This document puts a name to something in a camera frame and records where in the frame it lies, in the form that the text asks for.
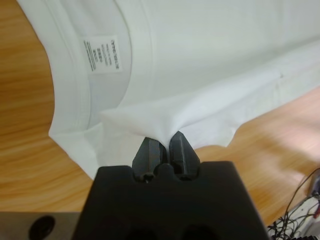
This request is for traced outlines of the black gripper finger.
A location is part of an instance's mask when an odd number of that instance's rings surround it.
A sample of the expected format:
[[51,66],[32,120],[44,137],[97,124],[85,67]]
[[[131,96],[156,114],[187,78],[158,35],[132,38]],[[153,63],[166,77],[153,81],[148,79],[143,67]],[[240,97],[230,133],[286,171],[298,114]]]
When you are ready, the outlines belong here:
[[145,137],[132,161],[132,169],[135,175],[154,173],[166,161],[166,148],[159,141]]
[[200,159],[186,139],[185,135],[178,131],[170,140],[167,164],[172,180],[195,180],[198,178]]

